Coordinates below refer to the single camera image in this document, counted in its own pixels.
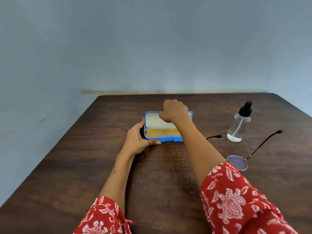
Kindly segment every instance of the red sleeve with white pattern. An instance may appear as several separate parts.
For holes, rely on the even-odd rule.
[[[118,204],[99,196],[83,218],[74,234],[131,234],[129,224]]]
[[[201,185],[201,199],[213,234],[294,234],[279,209],[230,163],[216,166]]]

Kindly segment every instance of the eyeglasses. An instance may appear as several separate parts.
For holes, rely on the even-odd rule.
[[[257,152],[257,150],[269,139],[271,138],[273,135],[275,134],[280,134],[282,133],[282,130],[278,130],[275,133],[271,134],[268,138],[265,139],[265,141],[262,142],[262,144],[259,145],[258,148],[255,149],[254,152],[252,152],[251,155],[249,155],[246,159],[244,159],[241,156],[237,156],[237,155],[230,155],[227,157],[227,161],[230,162],[237,170],[239,170],[240,172],[246,171],[248,166],[247,166],[247,160],[250,159],[252,157],[252,155]],[[207,139],[210,138],[222,138],[222,135],[215,135],[215,136],[210,136]]]

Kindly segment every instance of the wooden table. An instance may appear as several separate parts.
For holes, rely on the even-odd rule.
[[[247,157],[244,176],[299,233],[312,233],[312,118],[276,94],[100,96],[0,208],[0,233],[72,233],[97,197],[127,131],[146,111],[176,98],[194,111],[193,121],[227,157]],[[246,100],[252,121],[240,143],[226,137]],[[165,142],[137,155],[126,193],[132,233],[209,233],[183,143]]]

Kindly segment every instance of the bottle cap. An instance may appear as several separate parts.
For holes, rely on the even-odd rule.
[[[242,117],[249,117],[250,114],[252,113],[251,106],[252,101],[246,101],[245,105],[241,107],[238,114],[240,114]]]

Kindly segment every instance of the eyeglass temple arm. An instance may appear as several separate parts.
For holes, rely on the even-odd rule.
[[[278,131],[276,131],[275,133],[271,134],[268,138],[265,139],[265,141],[262,142],[262,144],[260,144],[260,145],[258,146],[258,148],[255,149],[254,152],[252,152],[251,155],[249,155],[249,156],[246,158],[246,160],[250,159],[250,158],[252,157],[252,155],[253,155],[255,152],[257,152],[257,150],[258,150],[269,138],[271,138],[271,137],[272,137],[273,135],[275,135],[275,134],[280,134],[280,133],[282,133],[282,132],[283,132],[283,130],[278,130]]]
[[[222,138],[222,135],[214,135],[214,136],[210,136],[210,137],[208,137],[207,139],[210,139],[210,138]]]

